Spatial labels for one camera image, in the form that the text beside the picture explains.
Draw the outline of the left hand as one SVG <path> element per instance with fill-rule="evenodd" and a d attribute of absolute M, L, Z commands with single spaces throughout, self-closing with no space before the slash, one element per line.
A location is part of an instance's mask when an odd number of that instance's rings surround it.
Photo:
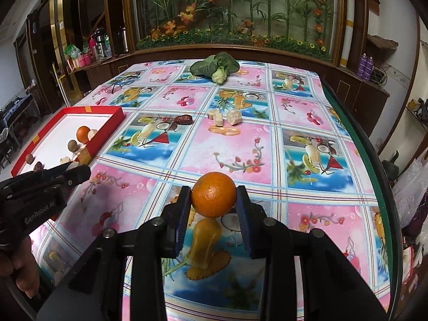
<path fill-rule="evenodd" d="M 37 295 L 40 286 L 38 265 L 31 246 L 31 238 L 26 236 L 13 254 L 1 253 L 1 277 L 9 276 L 15 271 L 16 285 L 29 299 Z"/>

